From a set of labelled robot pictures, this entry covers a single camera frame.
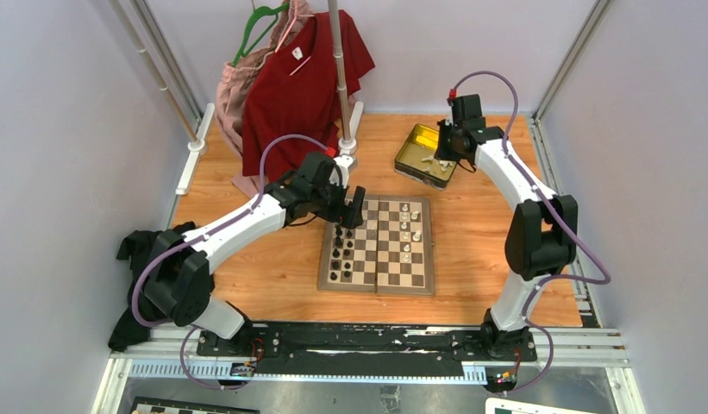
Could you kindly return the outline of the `yellow metal tin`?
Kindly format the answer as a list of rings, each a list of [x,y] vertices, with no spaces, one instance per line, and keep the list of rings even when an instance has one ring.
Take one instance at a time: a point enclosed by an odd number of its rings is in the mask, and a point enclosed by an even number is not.
[[[430,173],[423,170],[423,163],[420,161],[422,158],[435,155],[437,141],[437,129],[421,123],[415,124],[395,157],[394,170],[424,185],[438,190],[446,189],[456,164],[454,163],[454,167],[447,172]]]

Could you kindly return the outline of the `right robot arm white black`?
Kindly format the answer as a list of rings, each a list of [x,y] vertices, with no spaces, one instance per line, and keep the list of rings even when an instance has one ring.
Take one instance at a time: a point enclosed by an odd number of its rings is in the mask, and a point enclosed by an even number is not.
[[[477,94],[448,95],[451,114],[438,122],[438,160],[464,160],[487,175],[513,216],[504,243],[510,268],[497,302],[485,314],[478,340],[482,352],[502,360],[529,340],[527,321],[541,284],[576,257],[569,233],[577,229],[578,204],[559,196],[530,171],[500,127],[489,127]]]

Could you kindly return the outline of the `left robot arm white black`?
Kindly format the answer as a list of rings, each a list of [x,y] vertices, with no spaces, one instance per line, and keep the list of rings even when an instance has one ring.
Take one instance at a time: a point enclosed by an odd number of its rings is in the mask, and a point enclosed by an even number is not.
[[[252,333],[245,328],[249,321],[232,304],[213,298],[213,273],[250,243],[307,216],[347,229],[359,227],[366,191],[358,186],[353,198],[347,198],[356,165],[350,155],[310,153],[297,171],[269,183],[256,198],[213,223],[183,234],[161,232],[133,290],[136,320],[153,326],[140,312],[145,298],[179,327],[210,331],[228,354],[244,355],[252,345]]]

